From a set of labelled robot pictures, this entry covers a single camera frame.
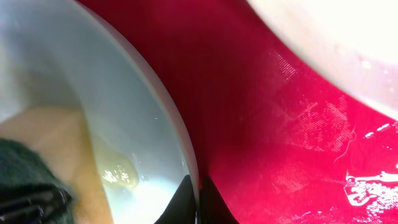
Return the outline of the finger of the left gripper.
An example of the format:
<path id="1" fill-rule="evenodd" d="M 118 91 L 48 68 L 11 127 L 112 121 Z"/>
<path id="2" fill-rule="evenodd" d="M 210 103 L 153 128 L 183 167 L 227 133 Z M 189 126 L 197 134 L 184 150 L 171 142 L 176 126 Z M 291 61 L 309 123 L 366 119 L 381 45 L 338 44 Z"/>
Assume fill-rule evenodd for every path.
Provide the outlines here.
<path id="1" fill-rule="evenodd" d="M 1 186 L 1 224 L 73 223 L 73 197 L 52 184 Z"/>

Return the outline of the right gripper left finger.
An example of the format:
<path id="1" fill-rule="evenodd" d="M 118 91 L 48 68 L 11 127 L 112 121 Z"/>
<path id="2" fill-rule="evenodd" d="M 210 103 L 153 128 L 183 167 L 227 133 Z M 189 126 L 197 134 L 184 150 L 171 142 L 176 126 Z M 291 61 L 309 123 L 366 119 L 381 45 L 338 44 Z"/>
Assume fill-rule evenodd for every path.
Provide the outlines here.
<path id="1" fill-rule="evenodd" d="M 155 224 L 195 224 L 196 203 L 192 181 L 186 175 Z"/>

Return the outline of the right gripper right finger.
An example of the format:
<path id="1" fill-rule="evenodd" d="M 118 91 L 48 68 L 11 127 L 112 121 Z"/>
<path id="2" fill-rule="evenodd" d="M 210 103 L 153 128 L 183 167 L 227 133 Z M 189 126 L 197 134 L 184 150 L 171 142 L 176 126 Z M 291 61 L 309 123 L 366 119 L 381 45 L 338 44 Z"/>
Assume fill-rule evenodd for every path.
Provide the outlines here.
<path id="1" fill-rule="evenodd" d="M 202 224 L 239 224 L 209 177 L 202 181 L 200 216 Z"/>

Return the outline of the green yellow sponge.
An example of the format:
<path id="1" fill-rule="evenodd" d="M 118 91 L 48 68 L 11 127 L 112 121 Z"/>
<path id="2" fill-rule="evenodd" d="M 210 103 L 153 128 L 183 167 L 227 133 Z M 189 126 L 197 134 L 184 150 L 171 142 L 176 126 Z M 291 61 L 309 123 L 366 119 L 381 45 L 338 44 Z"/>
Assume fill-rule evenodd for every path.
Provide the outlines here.
<path id="1" fill-rule="evenodd" d="M 1 123 L 1 185 L 53 184 L 72 202 L 53 223 L 112 224 L 85 118 L 78 110 L 38 107 Z"/>

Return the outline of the light blue plate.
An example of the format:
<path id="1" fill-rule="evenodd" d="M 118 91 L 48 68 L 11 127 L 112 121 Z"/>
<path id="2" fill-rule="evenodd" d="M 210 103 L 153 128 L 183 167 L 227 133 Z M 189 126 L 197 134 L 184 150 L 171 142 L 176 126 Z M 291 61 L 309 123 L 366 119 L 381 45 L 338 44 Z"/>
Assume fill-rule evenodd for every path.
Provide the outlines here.
<path id="1" fill-rule="evenodd" d="M 76 1 L 1 2 L 1 123 L 38 107 L 78 110 L 113 223 L 155 223 L 198 169 L 168 91 L 140 53 Z"/>

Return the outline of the white plate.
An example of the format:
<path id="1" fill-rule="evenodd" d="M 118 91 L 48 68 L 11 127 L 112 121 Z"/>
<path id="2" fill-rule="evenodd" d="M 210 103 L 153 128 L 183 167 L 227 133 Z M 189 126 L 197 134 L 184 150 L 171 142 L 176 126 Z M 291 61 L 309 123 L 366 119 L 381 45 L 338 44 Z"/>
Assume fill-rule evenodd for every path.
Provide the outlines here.
<path id="1" fill-rule="evenodd" d="M 248 0 L 307 65 L 370 108 L 397 118 L 397 1 Z"/>

